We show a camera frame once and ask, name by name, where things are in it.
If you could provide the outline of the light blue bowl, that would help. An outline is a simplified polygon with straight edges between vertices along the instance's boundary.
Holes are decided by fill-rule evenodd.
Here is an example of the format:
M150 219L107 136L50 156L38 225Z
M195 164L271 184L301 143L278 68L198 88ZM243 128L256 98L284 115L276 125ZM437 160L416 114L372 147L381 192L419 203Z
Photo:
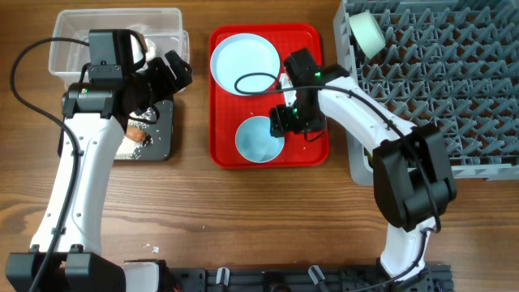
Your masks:
M247 161L263 164L278 157L284 146L285 138L270 134L270 119L254 116L243 121L235 134L238 153Z

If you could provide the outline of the white rice leftovers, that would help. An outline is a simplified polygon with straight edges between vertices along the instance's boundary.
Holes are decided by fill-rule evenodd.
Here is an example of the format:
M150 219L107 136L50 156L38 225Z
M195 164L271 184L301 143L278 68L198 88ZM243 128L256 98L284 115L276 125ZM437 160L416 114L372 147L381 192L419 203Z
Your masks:
M147 133L147 130L152 126L152 122L157 120L157 114L155 112L156 109L156 106L152 106L142 114L137 114L136 112L130 114L127 126L138 127L143 130L147 134L147 139L143 143L138 144L124 136L116 153L116 160L138 160L143 156L144 148L153 144L153 138L149 133Z

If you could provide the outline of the orange carrot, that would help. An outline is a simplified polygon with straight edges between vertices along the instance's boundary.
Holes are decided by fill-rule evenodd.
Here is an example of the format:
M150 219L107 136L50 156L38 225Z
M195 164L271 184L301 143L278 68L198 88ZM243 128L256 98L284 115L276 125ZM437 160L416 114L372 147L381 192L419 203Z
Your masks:
M141 144L147 139L147 134L138 127L128 126L125 137L135 143Z

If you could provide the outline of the light blue plate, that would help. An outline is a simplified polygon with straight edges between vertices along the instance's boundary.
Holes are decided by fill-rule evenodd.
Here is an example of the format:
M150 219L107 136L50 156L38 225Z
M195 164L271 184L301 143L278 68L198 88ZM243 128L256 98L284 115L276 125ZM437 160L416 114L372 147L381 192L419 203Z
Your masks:
M262 92L274 83L281 70L279 53L262 36L239 33L225 38L213 50L210 59L213 79L227 93L241 96L235 82L242 76L238 88L244 92Z

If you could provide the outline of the green bowl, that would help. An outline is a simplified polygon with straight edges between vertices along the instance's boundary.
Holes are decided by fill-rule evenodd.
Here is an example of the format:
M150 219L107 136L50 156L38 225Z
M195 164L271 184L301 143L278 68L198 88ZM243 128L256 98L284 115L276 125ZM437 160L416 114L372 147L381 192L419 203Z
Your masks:
M385 37L375 17L369 11L350 16L351 31L362 52L375 57L385 47Z

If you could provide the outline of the white tissue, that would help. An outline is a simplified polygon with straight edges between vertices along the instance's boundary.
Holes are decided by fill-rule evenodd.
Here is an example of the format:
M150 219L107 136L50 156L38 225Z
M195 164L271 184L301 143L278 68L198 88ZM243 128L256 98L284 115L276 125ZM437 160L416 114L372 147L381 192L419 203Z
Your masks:
M145 58L147 61L149 61L157 56L157 46L152 40L148 38L145 39L145 44L147 46Z

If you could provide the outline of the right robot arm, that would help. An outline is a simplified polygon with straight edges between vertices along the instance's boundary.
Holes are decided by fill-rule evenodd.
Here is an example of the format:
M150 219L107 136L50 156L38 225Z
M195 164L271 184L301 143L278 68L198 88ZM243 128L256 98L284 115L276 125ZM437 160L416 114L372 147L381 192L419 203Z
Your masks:
M440 217L457 196L441 130L391 113L346 69L318 66L308 49L291 53L283 67L276 90L285 103L269 112L271 135L308 136L324 131L328 119L342 125L371 156L375 202L388 222L382 269L394 281L424 270L428 237L440 232Z

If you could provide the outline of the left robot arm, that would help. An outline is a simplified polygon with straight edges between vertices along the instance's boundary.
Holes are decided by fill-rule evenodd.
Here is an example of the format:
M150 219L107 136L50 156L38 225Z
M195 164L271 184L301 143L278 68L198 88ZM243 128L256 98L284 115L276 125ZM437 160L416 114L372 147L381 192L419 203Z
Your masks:
M88 68L64 95L62 152L49 205L25 253L7 258L6 278L17 291L174 291L164 260L102 257L101 217L110 171L131 113L173 95L192 81L192 69L171 50L148 67Z

